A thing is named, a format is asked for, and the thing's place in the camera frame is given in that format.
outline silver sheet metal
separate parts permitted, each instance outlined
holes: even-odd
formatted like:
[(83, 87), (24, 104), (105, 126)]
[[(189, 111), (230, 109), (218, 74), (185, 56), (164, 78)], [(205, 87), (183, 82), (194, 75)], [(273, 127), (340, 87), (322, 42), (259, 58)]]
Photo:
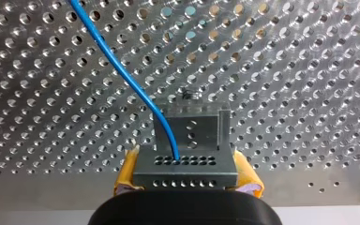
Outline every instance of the silver sheet metal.
[[(268, 203), (360, 204), (360, 1), (82, 3), (152, 98), (230, 103)], [(0, 1), (0, 210), (94, 209), (154, 139), (67, 1)]]

